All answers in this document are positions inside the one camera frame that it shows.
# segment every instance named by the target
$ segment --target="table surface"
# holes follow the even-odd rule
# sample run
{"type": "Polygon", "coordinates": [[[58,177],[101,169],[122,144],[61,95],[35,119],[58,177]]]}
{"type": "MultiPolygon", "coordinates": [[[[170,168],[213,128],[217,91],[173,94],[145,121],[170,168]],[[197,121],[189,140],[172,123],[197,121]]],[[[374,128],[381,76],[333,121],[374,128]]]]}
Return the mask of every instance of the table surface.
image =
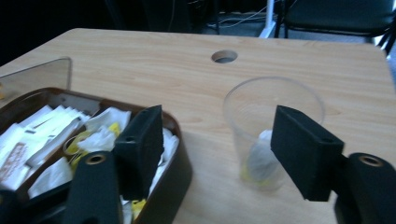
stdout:
{"type": "Polygon", "coordinates": [[[323,126],[365,152],[396,164],[396,95],[385,54],[372,45],[253,37],[75,29],[0,67],[0,75],[68,56],[72,90],[135,105],[163,105],[177,118],[193,180],[175,223],[336,223],[334,195],[311,203],[287,180],[276,192],[238,177],[225,95],[253,77],[300,80],[323,99],[323,126]],[[213,53],[234,50],[232,63],[213,53]]]}

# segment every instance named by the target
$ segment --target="black chair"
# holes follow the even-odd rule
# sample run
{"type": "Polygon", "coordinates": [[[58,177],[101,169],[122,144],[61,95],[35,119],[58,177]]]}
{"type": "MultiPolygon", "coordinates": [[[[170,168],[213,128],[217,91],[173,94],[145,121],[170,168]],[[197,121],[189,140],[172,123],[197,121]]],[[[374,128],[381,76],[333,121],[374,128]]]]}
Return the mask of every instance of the black chair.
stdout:
{"type": "Polygon", "coordinates": [[[383,36],[378,43],[389,54],[396,38],[393,0],[282,0],[275,37],[288,30],[365,37],[383,36]]]}

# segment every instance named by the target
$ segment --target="plastic cup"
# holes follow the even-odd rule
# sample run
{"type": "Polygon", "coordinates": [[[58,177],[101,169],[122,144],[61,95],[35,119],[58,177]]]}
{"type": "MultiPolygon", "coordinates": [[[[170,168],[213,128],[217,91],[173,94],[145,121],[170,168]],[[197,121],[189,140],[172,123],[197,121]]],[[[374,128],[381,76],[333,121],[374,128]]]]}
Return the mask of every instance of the plastic cup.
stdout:
{"type": "Polygon", "coordinates": [[[318,123],[324,120],[324,104],[319,96],[288,77],[244,81],[224,100],[223,112],[233,129],[240,177],[255,189],[278,189],[286,174],[270,147],[277,105],[298,109],[318,123]]]}

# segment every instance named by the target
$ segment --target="floor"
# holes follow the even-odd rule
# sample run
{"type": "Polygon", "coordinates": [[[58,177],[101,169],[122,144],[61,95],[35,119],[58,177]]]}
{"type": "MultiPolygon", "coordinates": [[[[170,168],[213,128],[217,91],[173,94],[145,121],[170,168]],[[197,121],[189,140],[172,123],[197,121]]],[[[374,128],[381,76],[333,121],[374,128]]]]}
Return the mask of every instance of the floor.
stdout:
{"type": "MultiPolygon", "coordinates": [[[[219,34],[220,35],[238,35],[238,36],[256,36],[258,37],[265,23],[265,14],[262,13],[227,13],[219,15],[219,34]]],[[[217,31],[214,23],[208,23],[202,30],[203,34],[216,35],[217,31]]],[[[289,31],[289,38],[304,40],[322,40],[336,42],[367,43],[367,38],[348,36],[348,35],[324,35],[308,32],[289,31]]],[[[392,74],[393,84],[396,89],[396,46],[388,56],[389,70],[392,74]]]]}

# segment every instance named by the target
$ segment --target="brown tray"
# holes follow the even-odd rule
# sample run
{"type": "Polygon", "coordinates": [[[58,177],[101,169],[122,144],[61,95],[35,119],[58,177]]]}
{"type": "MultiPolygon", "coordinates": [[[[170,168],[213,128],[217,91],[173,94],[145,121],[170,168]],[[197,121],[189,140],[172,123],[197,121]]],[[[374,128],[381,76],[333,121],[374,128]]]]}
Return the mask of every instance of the brown tray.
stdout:
{"type": "MultiPolygon", "coordinates": [[[[131,111],[133,115],[145,109],[143,106],[129,105],[79,92],[44,88],[28,92],[0,108],[0,120],[2,120],[0,123],[0,134],[5,132],[13,123],[21,122],[28,118],[44,105],[49,105],[53,108],[58,105],[71,106],[90,116],[100,114],[111,106],[120,110],[131,111]]],[[[181,136],[181,130],[177,121],[166,112],[163,112],[163,127],[179,138],[179,145],[158,184],[148,197],[140,215],[133,222],[134,224],[172,223],[191,182],[192,168],[181,136]]],[[[17,189],[22,202],[29,200],[27,190],[33,185],[38,176],[62,156],[66,155],[64,155],[61,148],[58,148],[17,189]]]]}

